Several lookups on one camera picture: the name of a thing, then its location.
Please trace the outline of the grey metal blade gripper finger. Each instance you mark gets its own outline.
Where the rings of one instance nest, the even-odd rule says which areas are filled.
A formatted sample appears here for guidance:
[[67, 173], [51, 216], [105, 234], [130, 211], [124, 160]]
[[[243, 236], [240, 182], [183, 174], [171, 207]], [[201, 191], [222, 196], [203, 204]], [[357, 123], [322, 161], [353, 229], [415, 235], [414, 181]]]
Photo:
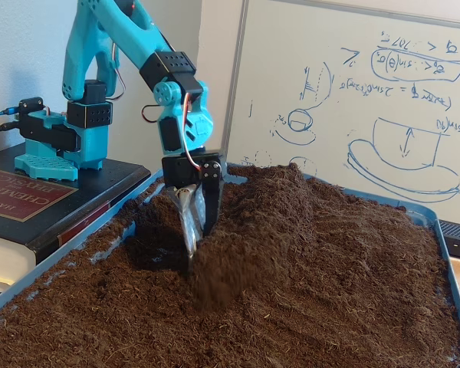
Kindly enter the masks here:
[[186, 246], [188, 269], [192, 269], [197, 244], [203, 237], [205, 202], [202, 186], [192, 184], [181, 189], [169, 187], [169, 197], [176, 205]]

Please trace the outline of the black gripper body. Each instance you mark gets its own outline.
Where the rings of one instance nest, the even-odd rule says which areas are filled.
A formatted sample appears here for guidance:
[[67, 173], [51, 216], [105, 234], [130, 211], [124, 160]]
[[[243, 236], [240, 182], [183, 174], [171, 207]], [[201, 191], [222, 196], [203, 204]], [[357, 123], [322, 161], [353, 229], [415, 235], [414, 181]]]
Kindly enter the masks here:
[[193, 150], [190, 156], [167, 156], [162, 159], [163, 178], [167, 187], [180, 189], [192, 184], [203, 184], [206, 189], [222, 185], [222, 156], [215, 150]]

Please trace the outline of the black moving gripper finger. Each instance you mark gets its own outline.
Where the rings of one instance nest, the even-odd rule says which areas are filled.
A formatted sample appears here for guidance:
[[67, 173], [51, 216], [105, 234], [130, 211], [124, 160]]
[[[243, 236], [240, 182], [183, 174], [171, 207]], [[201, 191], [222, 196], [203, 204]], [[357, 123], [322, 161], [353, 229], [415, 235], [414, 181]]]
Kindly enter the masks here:
[[209, 161], [202, 166], [202, 192], [205, 202], [203, 235], [207, 236], [219, 219], [223, 190], [222, 166], [219, 161]]

